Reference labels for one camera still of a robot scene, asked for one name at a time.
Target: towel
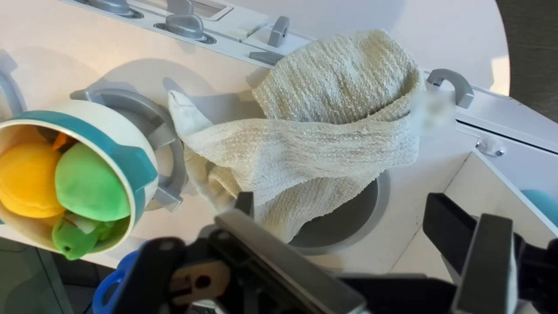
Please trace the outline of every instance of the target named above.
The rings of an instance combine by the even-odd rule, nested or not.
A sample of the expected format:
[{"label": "towel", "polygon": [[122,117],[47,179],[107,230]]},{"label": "towel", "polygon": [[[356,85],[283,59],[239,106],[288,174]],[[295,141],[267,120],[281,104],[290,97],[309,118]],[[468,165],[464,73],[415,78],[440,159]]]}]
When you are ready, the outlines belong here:
[{"label": "towel", "polygon": [[286,56],[253,89],[267,118],[213,125],[169,92],[190,181],[217,211],[253,192],[255,220],[290,242],[382,171],[417,160],[450,103],[426,94],[415,61],[384,31],[339,35]]}]

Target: gray handle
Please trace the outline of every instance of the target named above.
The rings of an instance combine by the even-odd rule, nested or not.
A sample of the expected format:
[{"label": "gray handle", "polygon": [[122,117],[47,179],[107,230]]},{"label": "gray handle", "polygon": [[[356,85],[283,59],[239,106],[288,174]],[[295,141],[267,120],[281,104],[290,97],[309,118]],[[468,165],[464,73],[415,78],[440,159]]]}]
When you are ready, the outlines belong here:
[{"label": "gray handle", "polygon": [[173,118],[169,111],[150,101],[149,97],[124,90],[124,89],[96,89],[96,90],[79,90],[72,94],[74,99],[87,99],[93,103],[101,103],[108,108],[128,117],[138,129],[147,136],[154,150],[162,146],[169,146],[173,153],[173,174],[171,178],[161,178],[159,188],[154,197],[155,207],[173,207],[182,202],[180,192],[187,181],[187,169],[183,164],[183,143],[180,141]]},{"label": "gray handle", "polygon": [[286,36],[290,29],[290,17],[286,15],[279,15],[279,19],[276,21],[272,33],[269,35],[267,43],[272,47],[279,47]]},{"label": "gray handle", "polygon": [[138,14],[129,7],[128,0],[89,0],[87,3],[124,17],[135,17]]},{"label": "gray handle", "polygon": [[171,33],[194,38],[194,40],[204,38],[204,22],[199,15],[171,14],[166,17],[164,24]]},{"label": "gray handle", "polygon": [[168,0],[168,10],[178,15],[194,15],[192,0]]},{"label": "gray handle", "polygon": [[4,89],[4,94],[7,97],[7,103],[11,106],[12,115],[19,115],[25,111],[23,101],[19,97],[19,90],[14,84],[14,80],[0,71],[0,89]]},{"label": "gray handle", "polygon": [[469,108],[473,103],[475,92],[471,84],[466,80],[466,77],[447,68],[436,68],[431,71],[428,78],[428,82],[434,87],[440,87],[445,80],[448,80],[455,89],[452,101],[457,106]]}]

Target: white towel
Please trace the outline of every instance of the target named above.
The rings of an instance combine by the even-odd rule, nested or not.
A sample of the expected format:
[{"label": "white towel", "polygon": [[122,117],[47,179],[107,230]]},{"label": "white towel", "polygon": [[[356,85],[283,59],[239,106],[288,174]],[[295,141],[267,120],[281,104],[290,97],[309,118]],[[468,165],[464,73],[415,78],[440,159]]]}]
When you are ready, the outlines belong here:
[{"label": "white towel", "polygon": [[450,106],[426,94],[422,71],[384,31],[312,42],[253,96],[267,118],[213,125],[180,92],[169,110],[197,190],[218,211],[253,192],[255,220],[286,242],[382,171],[412,164],[422,129]]}]

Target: green dryer ball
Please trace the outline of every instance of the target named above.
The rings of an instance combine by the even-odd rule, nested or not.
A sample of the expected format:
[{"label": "green dryer ball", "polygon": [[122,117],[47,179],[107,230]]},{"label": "green dryer ball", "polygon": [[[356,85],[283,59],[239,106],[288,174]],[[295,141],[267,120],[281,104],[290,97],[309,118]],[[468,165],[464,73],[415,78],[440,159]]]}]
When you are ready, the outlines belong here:
[{"label": "green dryer ball", "polygon": [[56,165],[56,197],[68,211],[96,221],[129,216],[129,202],[119,176],[91,148],[74,145]]}]

